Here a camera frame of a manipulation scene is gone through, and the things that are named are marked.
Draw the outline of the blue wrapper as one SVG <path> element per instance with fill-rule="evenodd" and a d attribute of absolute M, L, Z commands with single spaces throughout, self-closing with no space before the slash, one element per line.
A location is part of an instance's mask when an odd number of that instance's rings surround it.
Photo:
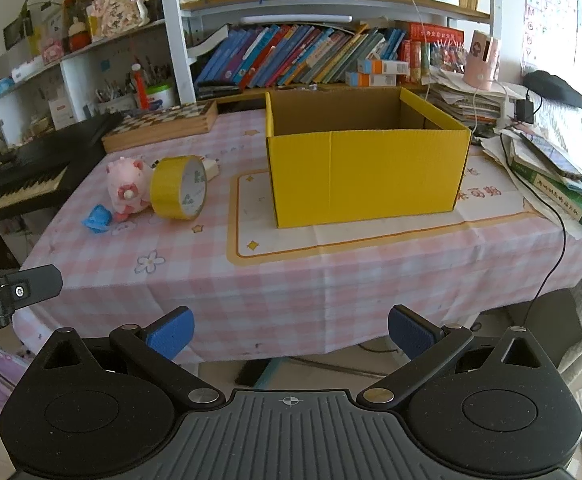
<path fill-rule="evenodd" d="M 100 234 L 108 231 L 112 219 L 113 214 L 105 206 L 97 205 L 82 221 L 82 225 L 93 233 Z"/>

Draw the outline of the yellow cardboard box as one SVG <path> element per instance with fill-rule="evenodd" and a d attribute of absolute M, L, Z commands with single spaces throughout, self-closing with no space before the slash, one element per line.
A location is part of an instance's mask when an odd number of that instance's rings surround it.
<path fill-rule="evenodd" d="M 299 228 L 454 209 L 471 132 L 399 87 L 266 96 L 277 225 Z"/>

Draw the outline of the black power adapter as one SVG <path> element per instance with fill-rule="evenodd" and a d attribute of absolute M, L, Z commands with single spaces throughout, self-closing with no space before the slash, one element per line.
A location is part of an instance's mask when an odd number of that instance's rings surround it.
<path fill-rule="evenodd" d="M 517 99 L 514 107 L 514 121 L 519 124 L 533 125 L 535 117 L 534 103 L 530 99 Z"/>

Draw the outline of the yellow tape roll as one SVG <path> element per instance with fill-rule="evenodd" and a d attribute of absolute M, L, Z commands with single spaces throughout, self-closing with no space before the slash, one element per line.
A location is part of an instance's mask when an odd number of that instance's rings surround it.
<path fill-rule="evenodd" d="M 164 219 L 191 221 L 204 206 L 206 171 L 195 155 L 163 158 L 153 170 L 150 203 Z"/>

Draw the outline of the orange white medicine box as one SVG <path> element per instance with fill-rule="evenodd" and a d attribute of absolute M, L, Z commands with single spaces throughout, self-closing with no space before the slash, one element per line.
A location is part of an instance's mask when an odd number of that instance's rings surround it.
<path fill-rule="evenodd" d="M 357 62 L 357 70 L 359 73 L 367 75 L 410 75 L 409 63 L 405 61 L 359 60 Z"/>

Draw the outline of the pink checkered tablecloth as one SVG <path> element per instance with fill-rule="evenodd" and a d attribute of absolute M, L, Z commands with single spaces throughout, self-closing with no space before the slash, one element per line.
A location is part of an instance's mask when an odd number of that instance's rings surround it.
<path fill-rule="evenodd" d="M 434 323 L 570 288 L 582 237 L 536 214 L 504 170 L 473 152 L 448 214 L 280 229 L 271 202 L 264 115 L 218 118 L 202 136 L 133 148 L 145 162 L 201 155 L 219 163 L 195 220 L 151 211 L 96 234 L 82 221 L 108 203 L 98 166 L 60 209 L 26 265 L 53 264 L 61 294 L 14 315 L 32 351 L 59 327 L 83 337 L 146 325 L 185 306 L 195 338 L 184 362 L 327 353 L 387 332 L 405 304 Z"/>

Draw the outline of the white bookshelf unit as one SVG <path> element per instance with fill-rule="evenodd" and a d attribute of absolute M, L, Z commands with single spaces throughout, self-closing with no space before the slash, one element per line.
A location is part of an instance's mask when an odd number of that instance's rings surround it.
<path fill-rule="evenodd" d="M 22 4 L 34 0 L 0 0 L 0 38 L 3 27 L 16 19 Z M 175 72 L 176 93 L 180 102 L 195 99 L 190 73 L 192 58 L 187 40 L 198 41 L 213 25 L 237 24 L 244 18 L 265 15 L 283 18 L 286 15 L 307 14 L 349 15 L 355 21 L 367 18 L 396 18 L 398 21 L 424 20 L 439 16 L 445 20 L 484 23 L 495 30 L 495 10 L 489 14 L 435 0 L 202 0 L 182 6 L 178 0 L 162 0 L 165 13 L 165 34 Z"/>

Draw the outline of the green thick book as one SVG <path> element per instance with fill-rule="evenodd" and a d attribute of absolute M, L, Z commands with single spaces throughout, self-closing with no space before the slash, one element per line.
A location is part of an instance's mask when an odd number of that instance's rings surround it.
<path fill-rule="evenodd" d="M 556 180 L 520 165 L 519 162 L 512 162 L 510 166 L 519 177 L 547 195 L 582 226 L 582 196 L 580 194 L 569 190 Z"/>

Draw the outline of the black electronic keyboard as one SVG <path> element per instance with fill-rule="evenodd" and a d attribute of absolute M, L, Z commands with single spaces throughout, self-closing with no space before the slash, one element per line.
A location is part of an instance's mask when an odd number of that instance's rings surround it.
<path fill-rule="evenodd" d="M 62 205 L 105 157 L 102 137 L 122 120 L 95 116 L 14 150 L 0 164 L 0 220 Z"/>

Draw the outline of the red white glue bottle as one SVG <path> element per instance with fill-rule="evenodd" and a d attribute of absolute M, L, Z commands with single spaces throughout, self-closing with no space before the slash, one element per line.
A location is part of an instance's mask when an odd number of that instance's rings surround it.
<path fill-rule="evenodd" d="M 132 74 L 135 79 L 135 87 L 139 106 L 142 110 L 149 110 L 150 105 L 147 98 L 144 70 L 139 63 L 132 65 Z"/>

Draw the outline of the pink plush pig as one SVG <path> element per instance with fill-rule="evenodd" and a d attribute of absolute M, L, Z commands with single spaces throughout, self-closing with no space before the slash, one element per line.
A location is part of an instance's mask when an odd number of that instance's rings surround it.
<path fill-rule="evenodd" d="M 113 220 L 123 222 L 150 206 L 153 168 L 141 159 L 119 157 L 109 162 L 107 188 L 113 208 Z"/>

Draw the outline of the white green lidded jar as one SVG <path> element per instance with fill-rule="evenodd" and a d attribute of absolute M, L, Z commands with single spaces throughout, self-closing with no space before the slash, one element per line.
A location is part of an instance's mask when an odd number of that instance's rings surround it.
<path fill-rule="evenodd" d="M 170 82 L 148 87 L 146 96 L 149 110 L 167 110 L 177 104 L 175 89 Z"/>

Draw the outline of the phone on book stack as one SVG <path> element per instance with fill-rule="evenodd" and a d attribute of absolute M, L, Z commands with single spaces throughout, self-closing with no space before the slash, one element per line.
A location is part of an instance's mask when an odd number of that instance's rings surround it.
<path fill-rule="evenodd" d="M 542 136 L 526 132 L 522 132 L 520 136 L 526 144 L 530 145 L 532 150 L 538 156 L 541 156 L 546 162 L 553 166 L 557 174 L 573 180 L 580 180 L 582 178 L 582 174 L 566 158 L 566 156 Z"/>

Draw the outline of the wooden chess board box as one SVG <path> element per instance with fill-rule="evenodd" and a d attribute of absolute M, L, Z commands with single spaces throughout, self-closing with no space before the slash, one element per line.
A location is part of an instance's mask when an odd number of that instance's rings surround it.
<path fill-rule="evenodd" d="M 110 154 L 186 136 L 198 136 L 211 131 L 217 116 L 215 101 L 128 116 L 102 138 L 102 144 Z"/>

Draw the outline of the white charger cube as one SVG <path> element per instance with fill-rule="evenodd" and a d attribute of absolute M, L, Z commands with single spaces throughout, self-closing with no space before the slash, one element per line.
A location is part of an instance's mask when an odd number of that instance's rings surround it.
<path fill-rule="evenodd" d="M 206 180 L 212 181 L 219 176 L 219 163 L 217 160 L 202 157 L 201 162 L 205 171 Z"/>

